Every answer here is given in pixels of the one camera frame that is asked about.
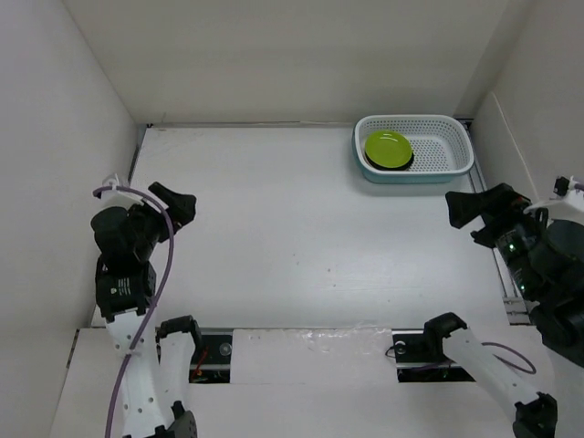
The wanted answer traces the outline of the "large black plate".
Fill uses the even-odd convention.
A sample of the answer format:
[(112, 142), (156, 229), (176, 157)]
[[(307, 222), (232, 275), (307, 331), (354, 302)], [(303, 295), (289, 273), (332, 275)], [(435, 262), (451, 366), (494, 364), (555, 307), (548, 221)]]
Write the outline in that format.
[(376, 163), (374, 160), (370, 158), (368, 154), (365, 154), (365, 159), (367, 163), (372, 166), (374, 169), (382, 171), (382, 172), (405, 172), (411, 168), (414, 163), (415, 155), (412, 154), (411, 158), (404, 164), (400, 166), (384, 166)]

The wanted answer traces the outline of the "green plate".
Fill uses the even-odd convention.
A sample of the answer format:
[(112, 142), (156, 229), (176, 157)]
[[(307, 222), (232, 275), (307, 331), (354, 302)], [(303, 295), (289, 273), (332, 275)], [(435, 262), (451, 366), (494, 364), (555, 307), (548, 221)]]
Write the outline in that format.
[(377, 130), (370, 134), (365, 140), (364, 152), (384, 166), (400, 166), (414, 154), (410, 142), (392, 130)]

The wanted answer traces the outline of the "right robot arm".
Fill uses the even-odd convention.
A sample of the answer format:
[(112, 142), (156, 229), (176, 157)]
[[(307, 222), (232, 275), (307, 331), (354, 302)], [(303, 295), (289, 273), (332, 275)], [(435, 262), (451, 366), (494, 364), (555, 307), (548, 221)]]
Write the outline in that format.
[(480, 218), (473, 241), (495, 249), (520, 296), (529, 328), (483, 340), (444, 313), (423, 326), (422, 348), (461, 367), (500, 407), (515, 437), (583, 434), (583, 183), (558, 177), (552, 197), (532, 201), (500, 183), (445, 195), (449, 222)]

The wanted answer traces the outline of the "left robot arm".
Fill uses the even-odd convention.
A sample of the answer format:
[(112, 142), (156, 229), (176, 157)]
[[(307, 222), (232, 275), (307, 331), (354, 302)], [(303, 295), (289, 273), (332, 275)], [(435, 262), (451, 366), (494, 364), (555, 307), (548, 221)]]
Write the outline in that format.
[(203, 353), (201, 330), (191, 315), (159, 322), (156, 311), (175, 236), (194, 220), (196, 198), (158, 182), (141, 192), (116, 177), (93, 194), (103, 202), (90, 221), (99, 249), (95, 301), (121, 359), (105, 434), (112, 435), (120, 409), (124, 437), (195, 437), (185, 388), (191, 362)]

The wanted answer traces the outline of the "white and teal plastic bin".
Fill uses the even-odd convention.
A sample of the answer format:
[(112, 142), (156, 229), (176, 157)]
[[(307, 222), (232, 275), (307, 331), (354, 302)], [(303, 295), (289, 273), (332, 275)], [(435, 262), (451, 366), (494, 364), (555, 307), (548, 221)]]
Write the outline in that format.
[[(399, 170), (381, 169), (366, 155), (366, 140), (376, 132), (401, 134), (412, 147), (412, 163)], [(462, 122), (445, 115), (371, 115), (352, 132), (352, 151), (364, 178), (377, 184), (448, 183), (467, 174), (475, 154)]]

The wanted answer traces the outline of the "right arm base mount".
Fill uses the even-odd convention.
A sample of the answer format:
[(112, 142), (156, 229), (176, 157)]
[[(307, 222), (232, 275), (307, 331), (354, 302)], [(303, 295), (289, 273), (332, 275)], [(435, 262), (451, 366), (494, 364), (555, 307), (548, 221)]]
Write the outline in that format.
[(399, 383), (474, 381), (458, 364), (432, 350), (421, 328), (395, 329), (391, 336), (385, 356), (394, 361)]

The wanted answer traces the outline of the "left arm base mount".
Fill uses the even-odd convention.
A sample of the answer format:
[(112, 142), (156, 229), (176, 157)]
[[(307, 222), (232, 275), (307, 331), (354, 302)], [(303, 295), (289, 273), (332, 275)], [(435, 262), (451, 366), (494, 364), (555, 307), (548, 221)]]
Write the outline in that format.
[(231, 328), (202, 330), (202, 342), (192, 357), (189, 382), (191, 384), (226, 384), (231, 377), (233, 356)]

